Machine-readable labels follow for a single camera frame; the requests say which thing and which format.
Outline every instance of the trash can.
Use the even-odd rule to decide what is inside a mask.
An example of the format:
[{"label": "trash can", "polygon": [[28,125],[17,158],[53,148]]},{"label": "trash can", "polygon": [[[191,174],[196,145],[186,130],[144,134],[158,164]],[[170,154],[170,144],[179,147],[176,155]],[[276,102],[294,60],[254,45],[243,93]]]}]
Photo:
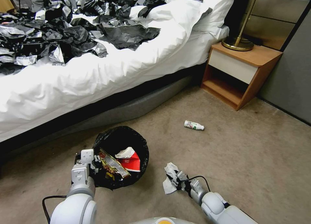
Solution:
[{"label": "trash can", "polygon": [[119,126],[98,134],[93,145],[94,155],[99,155],[104,150],[113,158],[120,151],[132,147],[140,159],[140,172],[129,171],[130,176],[122,178],[120,174],[112,178],[107,177],[107,170],[101,161],[95,161],[94,165],[98,170],[90,169],[90,176],[94,179],[96,187],[105,187],[111,190],[126,187],[134,184],[146,171],[149,161],[149,150],[147,141],[134,129],[128,126]]}]

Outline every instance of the bed frame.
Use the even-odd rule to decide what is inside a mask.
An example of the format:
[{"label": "bed frame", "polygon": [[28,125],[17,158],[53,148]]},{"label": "bed frame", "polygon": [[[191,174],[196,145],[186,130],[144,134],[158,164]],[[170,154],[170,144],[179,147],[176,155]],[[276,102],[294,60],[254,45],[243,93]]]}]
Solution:
[{"label": "bed frame", "polygon": [[59,116],[0,142],[1,156],[5,159],[70,133],[143,116],[186,86],[199,85],[204,68],[205,63],[185,68]]}]

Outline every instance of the bed sheet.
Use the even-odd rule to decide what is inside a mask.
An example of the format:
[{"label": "bed sheet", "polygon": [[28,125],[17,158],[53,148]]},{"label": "bed sheet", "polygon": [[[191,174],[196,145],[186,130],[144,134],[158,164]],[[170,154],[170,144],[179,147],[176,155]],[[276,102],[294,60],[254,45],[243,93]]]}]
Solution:
[{"label": "bed sheet", "polygon": [[[136,51],[101,41],[109,53],[106,58],[86,53],[65,67],[42,58],[18,74],[0,77],[0,142],[145,81],[203,63],[210,46],[227,36],[228,28],[219,37],[212,32],[191,34],[205,7],[193,0],[166,2],[141,21],[161,28],[159,36]],[[141,8],[132,8],[132,19]]]}]

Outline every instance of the carpet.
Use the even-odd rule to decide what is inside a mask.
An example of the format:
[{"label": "carpet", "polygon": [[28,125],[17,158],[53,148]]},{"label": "carpet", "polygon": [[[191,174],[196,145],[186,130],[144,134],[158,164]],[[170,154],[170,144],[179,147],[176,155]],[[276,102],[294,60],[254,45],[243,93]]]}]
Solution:
[{"label": "carpet", "polygon": [[[205,130],[185,128],[185,120]],[[97,224],[156,216],[207,223],[188,194],[164,194],[168,162],[189,176],[205,176],[212,191],[258,223],[311,223],[311,128],[257,98],[236,112],[198,87],[140,118],[70,134],[13,157],[1,168],[1,223],[46,223],[41,201],[67,194],[75,153],[91,148],[98,133],[120,125],[147,140],[149,164],[132,186],[96,189]],[[46,202],[50,215],[59,202]]]}]

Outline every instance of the table lamp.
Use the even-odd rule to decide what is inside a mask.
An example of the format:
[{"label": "table lamp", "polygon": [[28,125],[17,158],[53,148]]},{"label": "table lamp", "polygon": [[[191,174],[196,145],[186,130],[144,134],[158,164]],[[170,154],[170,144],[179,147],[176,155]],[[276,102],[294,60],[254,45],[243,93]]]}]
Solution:
[{"label": "table lamp", "polygon": [[223,39],[222,45],[224,47],[232,49],[232,50],[236,50],[236,51],[250,51],[253,49],[254,44],[251,41],[249,41],[248,39],[242,38],[242,33],[243,33],[243,30],[247,24],[249,16],[253,10],[255,1],[256,0],[251,0],[250,7],[249,7],[248,12],[246,14],[246,18],[245,18],[244,23],[242,25],[239,36],[238,37],[229,36],[229,37]]}]

